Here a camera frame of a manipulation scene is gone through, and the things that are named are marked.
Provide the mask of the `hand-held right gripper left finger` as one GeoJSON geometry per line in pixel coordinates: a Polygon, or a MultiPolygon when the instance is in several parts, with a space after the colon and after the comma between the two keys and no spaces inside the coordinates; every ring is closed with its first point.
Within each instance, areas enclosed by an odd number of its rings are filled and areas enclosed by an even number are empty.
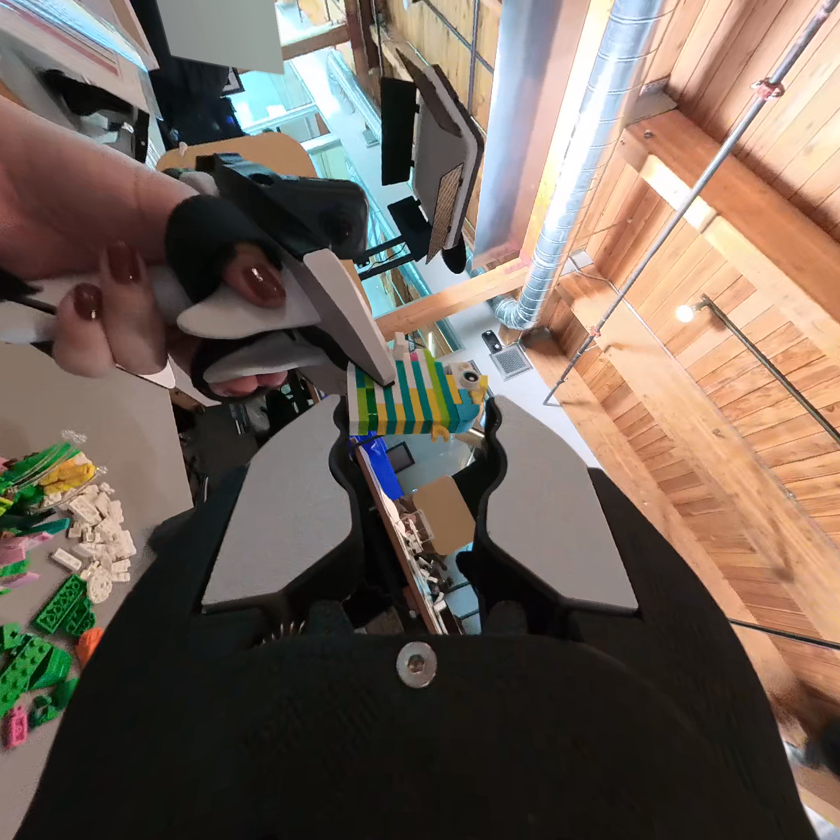
{"type": "Polygon", "coordinates": [[[339,475],[345,407],[325,397],[251,459],[203,607],[307,607],[343,601],[360,585],[360,505],[339,475]]]}

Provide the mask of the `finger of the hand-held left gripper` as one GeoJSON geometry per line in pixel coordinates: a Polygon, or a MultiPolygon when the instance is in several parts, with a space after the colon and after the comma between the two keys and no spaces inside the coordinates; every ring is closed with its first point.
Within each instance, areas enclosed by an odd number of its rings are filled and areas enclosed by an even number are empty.
{"type": "Polygon", "coordinates": [[[382,332],[342,261],[321,249],[303,257],[303,292],[318,327],[357,368],[381,386],[396,381],[396,365],[382,332]]]}

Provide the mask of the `striped brick fish model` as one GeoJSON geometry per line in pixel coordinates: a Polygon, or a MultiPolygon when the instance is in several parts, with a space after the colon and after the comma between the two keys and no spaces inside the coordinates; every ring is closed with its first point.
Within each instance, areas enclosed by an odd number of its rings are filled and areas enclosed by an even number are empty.
{"type": "Polygon", "coordinates": [[[350,435],[426,435],[449,441],[467,433],[483,414],[488,376],[470,362],[445,364],[407,336],[390,348],[395,379],[377,384],[355,364],[346,370],[350,435]]]}

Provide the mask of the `grey desk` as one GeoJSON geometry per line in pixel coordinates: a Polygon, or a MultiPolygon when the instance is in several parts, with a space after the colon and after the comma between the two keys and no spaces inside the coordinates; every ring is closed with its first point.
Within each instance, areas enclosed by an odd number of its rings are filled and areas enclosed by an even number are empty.
{"type": "MultiPolygon", "coordinates": [[[[123,526],[137,553],[130,582],[114,585],[110,597],[94,606],[98,626],[107,627],[154,561],[147,546],[152,531],[193,506],[169,393],[123,371],[100,379],[77,377],[28,345],[9,344],[2,344],[1,385],[3,456],[41,450],[64,431],[83,434],[81,451],[106,468],[104,480],[122,504],[123,526]]],[[[69,544],[59,536],[28,554],[29,569],[40,576],[2,596],[2,624],[37,632],[30,620],[67,578],[50,554],[56,546],[69,551],[69,544]]],[[[65,716],[33,730],[22,746],[2,749],[2,838],[14,838],[25,819],[65,716]]]]}

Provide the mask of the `person's left hand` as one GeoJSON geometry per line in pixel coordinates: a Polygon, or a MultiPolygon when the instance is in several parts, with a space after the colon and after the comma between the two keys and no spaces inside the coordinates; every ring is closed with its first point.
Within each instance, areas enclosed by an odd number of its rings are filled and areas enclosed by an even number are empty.
{"type": "Polygon", "coordinates": [[[152,375],[173,360],[191,373],[198,338],[165,324],[148,265],[164,263],[169,217],[195,195],[2,98],[2,269],[22,280],[98,276],[60,300],[53,357],[64,371],[152,375]]]}

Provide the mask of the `tan rounded panel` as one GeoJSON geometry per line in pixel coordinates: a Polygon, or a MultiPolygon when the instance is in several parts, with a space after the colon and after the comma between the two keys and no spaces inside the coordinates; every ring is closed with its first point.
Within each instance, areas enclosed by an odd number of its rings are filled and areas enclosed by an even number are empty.
{"type": "Polygon", "coordinates": [[[452,476],[441,476],[412,494],[412,502],[429,527],[429,542],[448,556],[473,542],[476,520],[452,476]]]}
{"type": "Polygon", "coordinates": [[[245,160],[263,165],[279,175],[318,177],[316,168],[302,144],[286,134],[277,132],[246,135],[231,140],[190,145],[183,150],[170,150],[162,155],[155,169],[158,172],[174,168],[195,169],[197,157],[227,153],[239,154],[245,160]]]}

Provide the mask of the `blue plastic bin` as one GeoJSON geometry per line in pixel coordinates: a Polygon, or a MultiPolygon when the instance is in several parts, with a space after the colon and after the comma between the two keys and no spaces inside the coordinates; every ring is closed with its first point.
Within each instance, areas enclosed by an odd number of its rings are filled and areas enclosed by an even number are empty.
{"type": "Polygon", "coordinates": [[[403,489],[388,457],[384,439],[377,434],[367,434],[351,436],[350,443],[364,453],[365,462],[368,464],[382,493],[393,501],[402,498],[403,489]]]}

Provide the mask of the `cluttered wooden shelf board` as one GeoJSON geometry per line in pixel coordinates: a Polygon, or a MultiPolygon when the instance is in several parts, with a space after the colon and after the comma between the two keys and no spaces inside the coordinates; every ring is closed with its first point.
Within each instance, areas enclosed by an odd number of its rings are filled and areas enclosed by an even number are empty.
{"type": "Polygon", "coordinates": [[[447,635],[445,622],[439,611],[434,608],[427,580],[421,573],[415,554],[411,551],[412,546],[408,537],[403,534],[403,522],[398,515],[395,503],[385,494],[371,467],[366,450],[361,446],[358,447],[354,458],[371,492],[375,509],[405,579],[405,583],[401,585],[401,591],[408,610],[422,620],[426,630],[431,634],[447,635]]]}

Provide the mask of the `grey hanging panel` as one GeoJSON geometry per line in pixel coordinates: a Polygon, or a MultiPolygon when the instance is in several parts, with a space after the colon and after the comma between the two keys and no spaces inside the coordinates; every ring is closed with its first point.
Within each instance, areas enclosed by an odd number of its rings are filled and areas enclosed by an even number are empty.
{"type": "Polygon", "coordinates": [[[417,89],[413,168],[407,182],[416,208],[407,199],[389,206],[413,258],[441,256],[454,274],[466,270],[464,224],[485,150],[485,138],[437,65],[418,65],[395,49],[406,78],[417,89]]]}

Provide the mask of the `pile of white bricks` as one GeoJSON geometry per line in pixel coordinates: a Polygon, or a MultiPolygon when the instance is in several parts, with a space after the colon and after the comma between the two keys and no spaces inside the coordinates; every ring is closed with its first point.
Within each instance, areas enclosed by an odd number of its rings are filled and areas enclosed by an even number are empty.
{"type": "Polygon", "coordinates": [[[93,480],[45,499],[68,523],[59,526],[64,542],[49,559],[78,577],[93,605],[105,603],[113,588],[131,582],[133,536],[125,527],[123,506],[106,480],[93,480]]]}

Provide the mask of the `clear bag of bricks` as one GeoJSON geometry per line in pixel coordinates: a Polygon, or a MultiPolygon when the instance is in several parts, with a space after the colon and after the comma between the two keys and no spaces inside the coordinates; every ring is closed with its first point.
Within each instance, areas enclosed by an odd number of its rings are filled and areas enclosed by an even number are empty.
{"type": "Polygon", "coordinates": [[[65,509],[89,492],[108,473],[84,452],[87,436],[63,430],[50,446],[21,458],[2,459],[1,516],[24,516],[65,509]]]}

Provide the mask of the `pile of green bricks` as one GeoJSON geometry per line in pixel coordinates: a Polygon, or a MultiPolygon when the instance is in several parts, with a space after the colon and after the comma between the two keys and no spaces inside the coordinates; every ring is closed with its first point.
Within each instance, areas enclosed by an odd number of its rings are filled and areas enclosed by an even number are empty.
{"type": "Polygon", "coordinates": [[[2,625],[1,712],[28,711],[28,730],[57,719],[77,687],[71,675],[76,654],[56,642],[76,643],[97,619],[81,579],[71,575],[32,619],[29,631],[2,625]]]}

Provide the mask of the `cluster of pale pink bricks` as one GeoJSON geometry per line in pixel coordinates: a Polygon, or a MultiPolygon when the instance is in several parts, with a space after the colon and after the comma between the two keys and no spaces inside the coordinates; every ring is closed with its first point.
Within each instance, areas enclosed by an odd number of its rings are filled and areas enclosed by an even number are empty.
{"type": "Polygon", "coordinates": [[[40,574],[30,571],[28,551],[42,542],[40,533],[3,535],[1,538],[1,595],[34,583],[40,574]]]}

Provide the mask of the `white wall vent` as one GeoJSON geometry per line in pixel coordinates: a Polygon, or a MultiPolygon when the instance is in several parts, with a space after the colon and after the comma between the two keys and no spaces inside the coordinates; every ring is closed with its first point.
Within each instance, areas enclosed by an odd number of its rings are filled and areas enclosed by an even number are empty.
{"type": "Polygon", "coordinates": [[[533,365],[521,345],[515,343],[502,347],[490,355],[500,378],[509,382],[521,375],[533,371],[533,365]]]}

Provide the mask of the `silver ventilation duct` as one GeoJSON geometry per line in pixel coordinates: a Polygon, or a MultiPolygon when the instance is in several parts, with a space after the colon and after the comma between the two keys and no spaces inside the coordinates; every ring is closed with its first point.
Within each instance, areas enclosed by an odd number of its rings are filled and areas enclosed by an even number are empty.
{"type": "Polygon", "coordinates": [[[613,2],[563,151],[539,236],[528,257],[528,277],[518,298],[490,300],[504,328],[528,331],[540,320],[554,282],[612,159],[629,112],[636,104],[676,2],[613,2]]]}

